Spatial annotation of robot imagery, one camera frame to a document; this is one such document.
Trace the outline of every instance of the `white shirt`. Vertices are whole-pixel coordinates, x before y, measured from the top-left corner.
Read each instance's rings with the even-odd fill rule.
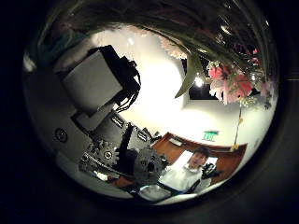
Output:
[[[183,167],[167,166],[159,182],[179,191],[188,190],[198,179],[202,177],[202,168],[191,169],[187,163]],[[199,192],[209,186],[211,179],[203,180],[196,187],[195,191]],[[163,189],[158,185],[149,185],[140,189],[139,195],[149,201],[157,201],[171,196],[169,190]]]

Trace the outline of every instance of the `fisheye lens view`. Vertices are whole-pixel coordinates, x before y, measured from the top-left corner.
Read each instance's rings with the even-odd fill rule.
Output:
[[[278,100],[271,24],[251,1],[58,0],[23,55],[43,148],[84,188],[163,205],[220,187]]]

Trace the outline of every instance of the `green leaf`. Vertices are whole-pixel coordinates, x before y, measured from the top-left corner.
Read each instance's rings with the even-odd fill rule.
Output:
[[[187,74],[175,98],[184,94],[193,85],[197,76],[206,81],[203,65],[201,64],[199,57],[194,54],[188,54]]]

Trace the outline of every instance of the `exit sign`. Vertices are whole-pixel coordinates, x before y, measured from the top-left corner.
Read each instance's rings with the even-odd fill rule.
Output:
[[[219,131],[205,131],[203,140],[214,142],[213,137],[218,135]]]

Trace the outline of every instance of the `gear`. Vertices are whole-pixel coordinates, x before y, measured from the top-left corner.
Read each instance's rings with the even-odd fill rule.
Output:
[[[112,143],[100,140],[90,145],[89,153],[104,165],[112,167],[117,164],[119,159],[118,155],[120,153],[116,149]]]

